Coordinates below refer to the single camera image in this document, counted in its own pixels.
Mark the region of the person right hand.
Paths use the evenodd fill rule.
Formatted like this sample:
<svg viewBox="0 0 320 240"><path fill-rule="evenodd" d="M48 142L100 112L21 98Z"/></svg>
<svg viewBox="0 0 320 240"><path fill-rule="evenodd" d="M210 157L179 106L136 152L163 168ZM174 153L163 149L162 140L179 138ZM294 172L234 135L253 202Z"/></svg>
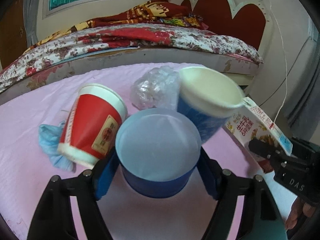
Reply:
<svg viewBox="0 0 320 240"><path fill-rule="evenodd" d="M285 222L285 229L293 229L296 226L298 222L298 217L301 214L304 214L306 217L311 217L315 209L316 208L314 206L309 205L304 200L297 197L291 206L290 214Z"/></svg>

